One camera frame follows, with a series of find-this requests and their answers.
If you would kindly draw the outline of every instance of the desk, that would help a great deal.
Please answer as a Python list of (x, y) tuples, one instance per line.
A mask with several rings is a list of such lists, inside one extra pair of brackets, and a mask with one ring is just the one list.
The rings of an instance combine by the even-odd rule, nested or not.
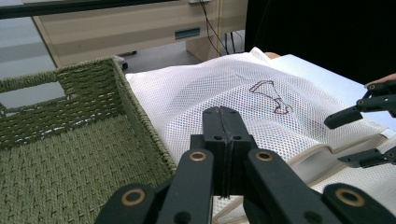
[[(248, 0), (212, 0), (205, 8), (219, 36), (245, 28)], [(187, 50), (201, 61), (218, 56), (208, 41), (201, 5), (187, 0), (40, 16), (34, 21), (58, 67), (177, 41), (186, 41)], [(175, 38), (175, 31), (190, 28), (200, 33)], [(219, 49), (214, 33), (209, 35)]]

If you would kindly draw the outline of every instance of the white mesh bag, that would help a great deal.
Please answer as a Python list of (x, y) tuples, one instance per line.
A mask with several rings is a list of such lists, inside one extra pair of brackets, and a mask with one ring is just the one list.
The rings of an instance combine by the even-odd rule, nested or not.
[[(258, 146), (278, 153), (306, 183), (342, 169), (336, 158), (385, 140), (387, 127), (368, 119), (329, 130), (323, 120), (347, 106), (271, 67), (258, 49), (126, 77), (176, 163), (191, 134), (202, 133), (202, 112), (221, 105), (237, 110)], [(240, 202), (216, 201), (214, 215), (226, 214), (221, 210), (232, 201)]]

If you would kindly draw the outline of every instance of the green wicker basket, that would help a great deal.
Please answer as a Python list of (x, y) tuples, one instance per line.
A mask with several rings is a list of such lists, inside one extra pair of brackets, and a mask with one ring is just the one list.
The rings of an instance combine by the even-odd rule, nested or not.
[(0, 104), (0, 223), (93, 223), (128, 183), (176, 166), (114, 58), (0, 80), (0, 93), (59, 82), (65, 97)]

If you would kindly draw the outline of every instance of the human hand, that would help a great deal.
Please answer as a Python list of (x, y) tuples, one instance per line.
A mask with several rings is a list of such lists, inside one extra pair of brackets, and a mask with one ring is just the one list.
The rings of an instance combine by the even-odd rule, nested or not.
[(367, 88), (369, 85), (371, 84), (375, 84), (375, 83), (381, 83), (381, 82), (386, 82), (386, 81), (391, 81), (391, 80), (396, 80), (396, 73), (393, 73), (387, 77), (382, 77), (378, 80), (372, 81), (367, 83), (366, 85), (364, 85), (364, 88)]

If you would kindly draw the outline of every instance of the woven basket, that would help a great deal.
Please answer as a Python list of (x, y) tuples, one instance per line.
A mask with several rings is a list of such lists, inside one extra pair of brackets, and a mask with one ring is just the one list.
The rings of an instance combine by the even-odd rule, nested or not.
[(0, 223), (93, 223), (128, 183), (176, 166), (113, 58), (0, 80), (0, 93), (59, 82), (65, 97), (0, 104)]

